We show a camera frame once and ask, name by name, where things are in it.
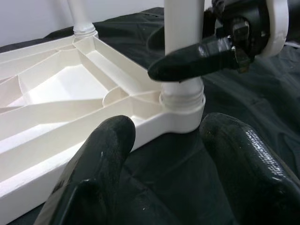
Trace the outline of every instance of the white pipe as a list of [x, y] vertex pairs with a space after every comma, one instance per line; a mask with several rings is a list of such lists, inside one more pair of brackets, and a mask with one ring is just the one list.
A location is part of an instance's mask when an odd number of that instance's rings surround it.
[[[202, 40], [204, 0], [165, 0], [165, 53]], [[167, 108], [190, 110], [203, 102], [203, 82], [163, 83], [161, 102]]]
[[86, 38], [96, 35], [97, 31], [86, 14], [83, 0], [68, 0], [68, 4], [74, 21], [75, 37]]

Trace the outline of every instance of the black plastic sheet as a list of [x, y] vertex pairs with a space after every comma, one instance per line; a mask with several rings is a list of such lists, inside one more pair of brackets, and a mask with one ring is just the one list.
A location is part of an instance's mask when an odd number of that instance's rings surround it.
[[[164, 52], [147, 48], [164, 24], [163, 9], [95, 23], [100, 39], [145, 68]], [[72, 28], [0, 52], [72, 35]], [[204, 116], [219, 112], [251, 125], [300, 178], [300, 50], [285, 47], [273, 58], [257, 57], [245, 74], [224, 70], [203, 78]], [[31, 225], [41, 207], [11, 225]], [[216, 171], [200, 138], [166, 134], [130, 154], [120, 177], [119, 224], [236, 224]]]

